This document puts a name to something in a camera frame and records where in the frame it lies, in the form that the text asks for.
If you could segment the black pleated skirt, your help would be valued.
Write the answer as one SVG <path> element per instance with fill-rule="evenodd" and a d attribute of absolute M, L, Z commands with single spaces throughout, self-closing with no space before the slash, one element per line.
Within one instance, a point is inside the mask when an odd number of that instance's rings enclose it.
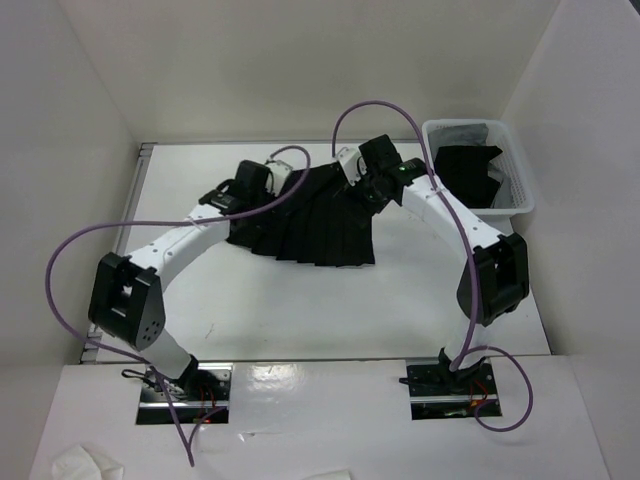
<path fill-rule="evenodd" d="M 313 167 L 299 189 L 265 213 L 231 223 L 228 242 L 254 255 L 315 266 L 375 263 L 372 218 L 401 200 L 391 175 L 367 174 L 354 186 L 336 164 Z"/>

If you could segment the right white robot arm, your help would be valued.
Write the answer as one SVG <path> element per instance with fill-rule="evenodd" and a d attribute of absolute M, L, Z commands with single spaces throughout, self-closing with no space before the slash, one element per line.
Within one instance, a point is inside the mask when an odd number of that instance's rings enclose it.
<path fill-rule="evenodd" d="M 491 325 L 529 295 L 525 240 L 481 220 L 427 163 L 403 160 L 386 135 L 357 148 L 335 149 L 333 156 L 358 211 L 377 214 L 395 202 L 431 227 L 461 261 L 459 319 L 440 350 L 433 381 L 450 393 L 463 391 L 484 362 Z"/>

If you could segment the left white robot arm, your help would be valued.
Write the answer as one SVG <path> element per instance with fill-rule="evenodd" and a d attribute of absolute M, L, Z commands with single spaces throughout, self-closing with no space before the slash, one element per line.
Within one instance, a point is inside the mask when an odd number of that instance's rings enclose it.
<path fill-rule="evenodd" d="M 125 255 L 105 255 L 98 263 L 89 304 L 90 321 L 138 352 L 180 400 L 193 396 L 207 376 L 199 362 L 168 332 L 164 291 L 192 262 L 227 240 L 226 217 L 261 207 L 274 198 L 265 164 L 242 161 L 233 179 L 205 194 L 185 218 L 147 245 Z"/>

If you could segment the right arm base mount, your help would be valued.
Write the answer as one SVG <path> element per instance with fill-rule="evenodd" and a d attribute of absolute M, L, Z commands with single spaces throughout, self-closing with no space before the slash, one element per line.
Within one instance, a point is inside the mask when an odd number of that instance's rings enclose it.
<path fill-rule="evenodd" d="M 498 390 L 488 361 L 461 379 L 436 360 L 409 361 L 399 383 L 406 386 L 413 420 L 501 417 Z"/>

